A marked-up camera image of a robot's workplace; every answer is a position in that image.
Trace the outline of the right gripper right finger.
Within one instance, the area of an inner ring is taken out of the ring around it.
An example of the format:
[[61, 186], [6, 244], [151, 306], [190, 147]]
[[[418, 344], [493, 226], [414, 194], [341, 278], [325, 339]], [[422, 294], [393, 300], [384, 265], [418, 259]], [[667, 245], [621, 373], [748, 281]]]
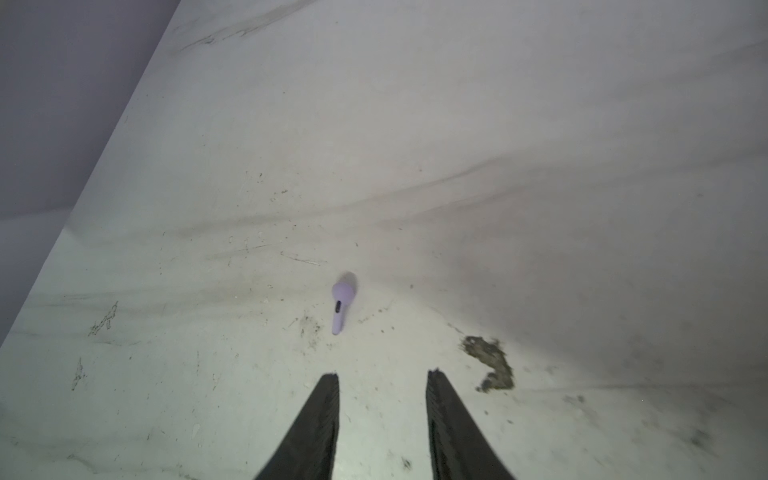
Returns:
[[440, 370], [428, 372], [426, 411], [434, 479], [515, 479]]

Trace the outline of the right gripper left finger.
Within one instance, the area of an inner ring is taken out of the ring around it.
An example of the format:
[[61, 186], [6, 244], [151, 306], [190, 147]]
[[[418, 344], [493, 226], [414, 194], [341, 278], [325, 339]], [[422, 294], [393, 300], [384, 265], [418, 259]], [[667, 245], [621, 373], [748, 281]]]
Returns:
[[330, 480], [339, 433], [339, 396], [338, 375], [322, 375], [255, 479]]

